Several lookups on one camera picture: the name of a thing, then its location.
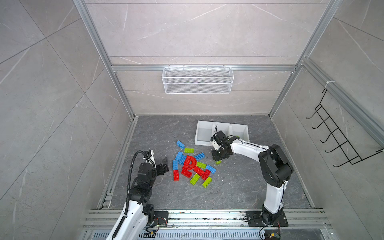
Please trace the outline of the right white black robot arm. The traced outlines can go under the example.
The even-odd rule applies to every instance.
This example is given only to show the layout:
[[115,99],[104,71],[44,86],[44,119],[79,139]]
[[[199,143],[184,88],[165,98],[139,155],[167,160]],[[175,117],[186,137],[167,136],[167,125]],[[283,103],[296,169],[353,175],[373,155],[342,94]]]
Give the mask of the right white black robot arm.
[[260,163],[264,180],[267,182],[266,199],[262,205],[261,219],[264,225],[273,224],[283,214],[283,197],[294,168],[278,145],[262,146],[226,136],[223,131],[211,137],[213,159],[217,162],[239,154]]

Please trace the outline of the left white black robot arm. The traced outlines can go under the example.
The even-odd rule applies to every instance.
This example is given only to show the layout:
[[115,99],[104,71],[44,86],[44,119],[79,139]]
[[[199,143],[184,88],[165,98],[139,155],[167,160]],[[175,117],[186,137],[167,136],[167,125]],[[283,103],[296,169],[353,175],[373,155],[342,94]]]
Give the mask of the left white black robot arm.
[[156,177],[157,171],[150,163],[140,165],[138,176],[132,184],[128,184],[130,188],[126,203],[108,240],[136,240],[143,230],[149,235],[152,233],[149,229],[168,225],[168,212],[160,212],[161,215],[156,216],[154,205],[149,203]]

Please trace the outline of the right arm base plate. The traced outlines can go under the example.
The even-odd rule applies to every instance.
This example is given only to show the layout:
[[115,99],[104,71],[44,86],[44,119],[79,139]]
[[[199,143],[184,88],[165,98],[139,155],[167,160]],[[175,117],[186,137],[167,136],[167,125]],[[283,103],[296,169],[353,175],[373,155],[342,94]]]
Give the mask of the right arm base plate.
[[268,211],[246,211],[243,221],[248,223],[249,227],[288,227],[288,220],[283,210],[276,214],[270,214]]

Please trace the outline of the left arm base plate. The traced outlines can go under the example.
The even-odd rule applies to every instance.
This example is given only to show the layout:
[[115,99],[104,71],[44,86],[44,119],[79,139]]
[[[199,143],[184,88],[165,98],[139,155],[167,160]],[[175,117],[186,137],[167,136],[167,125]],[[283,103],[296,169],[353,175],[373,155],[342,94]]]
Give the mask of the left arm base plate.
[[167,226],[169,220],[169,211],[154,211],[147,223],[147,227],[160,228]]

